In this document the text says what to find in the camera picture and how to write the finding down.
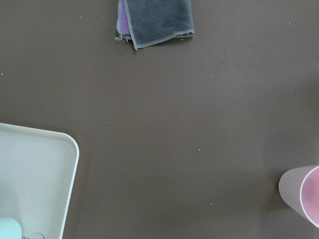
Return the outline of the purple folded cloth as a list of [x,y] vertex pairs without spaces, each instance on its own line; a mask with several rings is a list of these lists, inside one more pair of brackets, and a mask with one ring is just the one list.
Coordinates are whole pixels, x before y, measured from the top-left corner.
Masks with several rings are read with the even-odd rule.
[[125,40],[126,42],[129,42],[131,40],[131,34],[129,30],[128,19],[123,0],[118,1],[116,30],[116,40]]

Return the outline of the pink plastic cup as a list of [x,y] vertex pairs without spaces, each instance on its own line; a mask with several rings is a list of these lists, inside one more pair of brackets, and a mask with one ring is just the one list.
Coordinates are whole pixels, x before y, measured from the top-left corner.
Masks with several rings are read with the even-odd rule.
[[319,226],[319,167],[290,169],[279,180],[283,201],[315,227]]

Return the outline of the mint green plastic cup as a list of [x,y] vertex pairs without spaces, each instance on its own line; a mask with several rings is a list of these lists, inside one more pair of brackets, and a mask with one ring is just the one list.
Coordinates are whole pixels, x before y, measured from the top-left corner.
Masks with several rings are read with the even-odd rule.
[[0,239],[21,239],[22,229],[17,220],[11,217],[0,218]]

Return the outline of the cream rectangular serving tray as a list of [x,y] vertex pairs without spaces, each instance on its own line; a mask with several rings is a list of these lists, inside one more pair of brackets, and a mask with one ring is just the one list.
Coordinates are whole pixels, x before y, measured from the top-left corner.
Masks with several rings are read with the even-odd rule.
[[24,239],[62,238],[78,160],[65,133],[1,123],[0,216]]

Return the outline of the grey folded cloth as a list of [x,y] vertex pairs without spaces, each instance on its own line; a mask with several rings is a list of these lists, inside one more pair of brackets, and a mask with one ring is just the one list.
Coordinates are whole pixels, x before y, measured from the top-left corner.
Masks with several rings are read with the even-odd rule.
[[124,0],[136,50],[194,35],[189,0]]

